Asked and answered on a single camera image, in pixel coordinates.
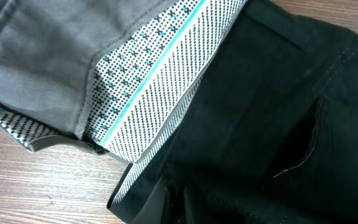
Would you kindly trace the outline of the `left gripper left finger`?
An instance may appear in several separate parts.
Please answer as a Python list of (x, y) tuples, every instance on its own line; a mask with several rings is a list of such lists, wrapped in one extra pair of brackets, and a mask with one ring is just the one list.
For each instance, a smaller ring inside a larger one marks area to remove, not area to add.
[(167, 180), (159, 180), (131, 224), (171, 223), (171, 198)]

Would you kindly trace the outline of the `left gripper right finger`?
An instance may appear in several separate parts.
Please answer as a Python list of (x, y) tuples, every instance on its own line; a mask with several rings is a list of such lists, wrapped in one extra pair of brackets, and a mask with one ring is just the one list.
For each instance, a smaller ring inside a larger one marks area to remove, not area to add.
[(216, 223), (214, 213), (209, 209), (202, 193), (194, 185), (187, 185), (185, 187), (183, 201), (187, 224)]

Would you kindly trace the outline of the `black shorts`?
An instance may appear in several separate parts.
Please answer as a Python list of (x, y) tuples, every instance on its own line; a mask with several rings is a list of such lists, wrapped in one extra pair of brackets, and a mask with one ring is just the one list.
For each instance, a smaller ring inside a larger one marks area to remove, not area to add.
[(107, 208), (130, 223), (159, 180), (171, 223), (187, 185), (216, 223), (358, 223), (358, 34), (247, 3), (178, 129)]

